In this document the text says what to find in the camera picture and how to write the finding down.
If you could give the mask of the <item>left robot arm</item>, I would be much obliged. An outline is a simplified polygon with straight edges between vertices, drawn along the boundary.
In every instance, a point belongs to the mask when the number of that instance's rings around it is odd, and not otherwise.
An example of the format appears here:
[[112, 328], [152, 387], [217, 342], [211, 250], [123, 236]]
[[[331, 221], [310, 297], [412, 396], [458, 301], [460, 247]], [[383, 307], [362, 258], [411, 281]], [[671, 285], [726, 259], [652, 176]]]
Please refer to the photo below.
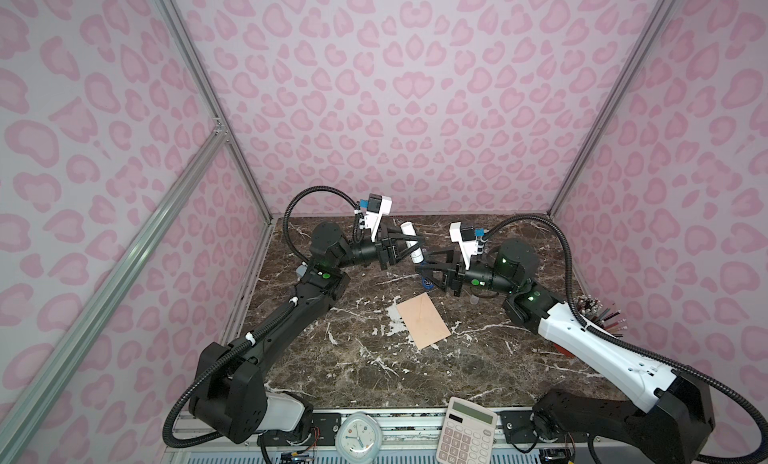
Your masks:
[[257, 328], [226, 345], [202, 352], [195, 379], [163, 427], [170, 447], [191, 447], [224, 437], [235, 444], [254, 434], [277, 432], [291, 441], [310, 434], [313, 407], [289, 392], [269, 392], [264, 376], [306, 327], [324, 316], [351, 281], [349, 266], [394, 265], [420, 250], [423, 236], [383, 228], [360, 242], [334, 222], [313, 230], [306, 269], [286, 301]]

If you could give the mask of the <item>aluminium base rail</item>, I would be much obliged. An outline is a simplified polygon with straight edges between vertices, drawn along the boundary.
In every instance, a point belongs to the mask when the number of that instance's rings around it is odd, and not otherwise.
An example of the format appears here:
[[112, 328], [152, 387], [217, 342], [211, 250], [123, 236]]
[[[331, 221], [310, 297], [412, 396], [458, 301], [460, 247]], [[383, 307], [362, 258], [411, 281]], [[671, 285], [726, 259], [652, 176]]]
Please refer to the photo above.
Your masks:
[[[516, 412], [527, 418], [530, 408], [512, 407], [491, 408], [496, 412]], [[339, 414], [338, 424], [356, 412], [363, 412], [379, 424], [383, 433], [380, 452], [374, 463], [437, 463], [436, 454], [438, 437], [442, 428], [445, 408], [368, 408], [368, 409], [319, 409], [321, 414]], [[494, 435], [491, 463], [543, 463], [543, 450], [561, 452], [566, 449], [564, 441], [557, 443], [537, 443], [530, 453], [519, 452], [514, 445], [508, 444], [503, 430], [509, 425], [500, 422]], [[326, 437], [330, 431], [324, 428], [320, 442], [308, 451], [309, 463], [347, 463], [336, 450], [333, 436]], [[176, 432], [179, 437], [195, 437], [207, 432], [203, 423], [183, 413]], [[574, 435], [576, 441], [575, 463], [594, 463], [588, 450], [586, 438]], [[282, 453], [297, 448], [270, 446], [268, 453], [273, 463], [279, 463]], [[638, 449], [627, 444], [603, 437], [595, 439], [597, 456], [601, 463], [652, 463]], [[160, 463], [264, 463], [257, 437], [249, 438], [245, 443], [233, 444], [226, 439], [218, 439], [189, 449], [166, 449]]]

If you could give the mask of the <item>white glue stick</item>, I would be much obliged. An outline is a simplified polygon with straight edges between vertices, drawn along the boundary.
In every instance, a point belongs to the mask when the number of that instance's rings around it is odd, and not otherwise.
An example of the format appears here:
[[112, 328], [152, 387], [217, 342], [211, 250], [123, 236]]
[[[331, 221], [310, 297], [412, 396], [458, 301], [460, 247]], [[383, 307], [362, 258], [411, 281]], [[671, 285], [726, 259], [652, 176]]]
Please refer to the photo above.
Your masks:
[[406, 236], [412, 236], [412, 239], [406, 240], [407, 249], [410, 250], [409, 255], [414, 264], [421, 264], [424, 261], [424, 255], [422, 251], [422, 244], [417, 239], [417, 233], [415, 227], [411, 221], [403, 222], [400, 225], [401, 231]]

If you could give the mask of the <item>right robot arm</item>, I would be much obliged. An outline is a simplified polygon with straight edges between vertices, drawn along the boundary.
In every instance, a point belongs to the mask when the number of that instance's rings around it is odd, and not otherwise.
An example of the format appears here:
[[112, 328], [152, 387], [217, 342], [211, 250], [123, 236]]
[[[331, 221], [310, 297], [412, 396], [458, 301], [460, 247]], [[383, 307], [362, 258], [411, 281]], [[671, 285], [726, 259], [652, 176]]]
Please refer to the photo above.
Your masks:
[[564, 298], [536, 280], [538, 266], [531, 246], [508, 239], [493, 263], [462, 245], [424, 254], [416, 269], [454, 294], [472, 285], [504, 296], [502, 308], [515, 325], [567, 350], [627, 397], [605, 400], [552, 389], [532, 410], [539, 439], [584, 433], [632, 445], [654, 463], [693, 462], [714, 428], [709, 390], [669, 365], [610, 343], [607, 332], [575, 317]]

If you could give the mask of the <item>beige envelope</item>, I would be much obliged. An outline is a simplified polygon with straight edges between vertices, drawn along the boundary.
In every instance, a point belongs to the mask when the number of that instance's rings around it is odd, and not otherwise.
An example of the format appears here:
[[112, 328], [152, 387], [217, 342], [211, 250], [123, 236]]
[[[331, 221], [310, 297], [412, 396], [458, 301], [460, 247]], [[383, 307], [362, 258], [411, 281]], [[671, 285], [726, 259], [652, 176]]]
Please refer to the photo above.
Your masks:
[[396, 305], [415, 346], [421, 350], [449, 337], [450, 330], [427, 293]]

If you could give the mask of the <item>white calculator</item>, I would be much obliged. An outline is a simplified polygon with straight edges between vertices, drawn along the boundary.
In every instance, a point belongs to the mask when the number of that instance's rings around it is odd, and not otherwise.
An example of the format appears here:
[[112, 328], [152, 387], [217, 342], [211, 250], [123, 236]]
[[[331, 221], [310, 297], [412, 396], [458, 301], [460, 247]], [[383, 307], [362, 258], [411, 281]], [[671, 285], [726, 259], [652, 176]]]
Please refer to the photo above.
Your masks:
[[499, 415], [451, 397], [440, 430], [436, 460], [442, 464], [489, 464]]

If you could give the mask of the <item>white round clock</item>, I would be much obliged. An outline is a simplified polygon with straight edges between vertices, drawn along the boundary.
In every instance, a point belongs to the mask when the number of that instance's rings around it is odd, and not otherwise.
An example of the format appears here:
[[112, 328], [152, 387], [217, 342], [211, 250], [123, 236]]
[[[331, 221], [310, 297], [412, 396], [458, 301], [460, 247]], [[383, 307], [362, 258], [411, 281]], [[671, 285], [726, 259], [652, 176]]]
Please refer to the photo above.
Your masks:
[[383, 431], [378, 422], [364, 412], [347, 416], [335, 437], [335, 448], [351, 464], [371, 464], [381, 451]]

